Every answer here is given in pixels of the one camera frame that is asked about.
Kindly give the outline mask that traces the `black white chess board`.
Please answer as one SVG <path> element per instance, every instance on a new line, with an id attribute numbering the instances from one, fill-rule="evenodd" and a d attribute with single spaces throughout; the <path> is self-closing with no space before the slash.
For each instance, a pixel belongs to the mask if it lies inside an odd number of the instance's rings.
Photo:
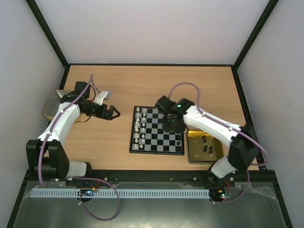
<path id="1" fill-rule="evenodd" d="M 183 156 L 184 134 L 164 131 L 162 121 L 163 114 L 156 107 L 135 106 L 129 152 Z"/>

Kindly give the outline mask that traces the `gold metal tin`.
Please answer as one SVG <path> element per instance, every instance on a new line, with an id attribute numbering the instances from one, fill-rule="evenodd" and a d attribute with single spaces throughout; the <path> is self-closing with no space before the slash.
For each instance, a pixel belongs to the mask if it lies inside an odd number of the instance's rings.
<path id="1" fill-rule="evenodd" d="M 188 130 L 186 142 L 190 164 L 212 164 L 224 156 L 222 143 L 202 130 Z"/>

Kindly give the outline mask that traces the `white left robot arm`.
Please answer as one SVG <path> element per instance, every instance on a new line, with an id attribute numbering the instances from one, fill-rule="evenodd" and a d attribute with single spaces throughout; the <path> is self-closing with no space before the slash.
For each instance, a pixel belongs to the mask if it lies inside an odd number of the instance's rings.
<path id="1" fill-rule="evenodd" d="M 93 100 L 89 100 L 92 87 L 92 79 L 89 82 L 77 81 L 74 90 L 60 98 L 58 110 L 46 130 L 36 140 L 27 142 L 29 172 L 42 185 L 45 185 L 44 177 L 84 177 L 91 168 L 88 162 L 69 160 L 63 147 L 72 125 L 80 115 L 108 121 L 121 115 L 113 105 L 104 104 L 111 96 L 108 91 L 100 91 Z"/>

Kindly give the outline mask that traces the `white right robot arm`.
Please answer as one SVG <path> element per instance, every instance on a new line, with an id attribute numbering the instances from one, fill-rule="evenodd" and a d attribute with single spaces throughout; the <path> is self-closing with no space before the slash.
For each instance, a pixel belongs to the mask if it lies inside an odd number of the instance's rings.
<path id="1" fill-rule="evenodd" d="M 182 133 L 187 126 L 192 126 L 229 148 L 228 155 L 216 159 L 207 171 L 207 180 L 212 186 L 218 186 L 234 171 L 247 171 L 259 154 L 258 143 L 252 136 L 253 126 L 249 124 L 240 126 L 224 121 L 185 98 L 176 103 L 162 96 L 155 107 L 163 114 L 164 131 Z"/>

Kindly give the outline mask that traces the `silver metal tin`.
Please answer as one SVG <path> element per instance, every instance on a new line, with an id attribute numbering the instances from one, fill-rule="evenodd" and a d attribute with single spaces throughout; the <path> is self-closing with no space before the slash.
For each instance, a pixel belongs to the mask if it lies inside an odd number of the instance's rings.
<path id="1" fill-rule="evenodd" d="M 46 110 L 44 112 L 44 116 L 49 120 L 52 121 L 52 119 L 54 118 L 54 116 L 56 115 L 58 108 L 59 108 L 59 104 L 60 104 L 60 99 L 64 96 L 69 94 L 71 91 L 69 90 L 56 90 L 47 107 Z"/>

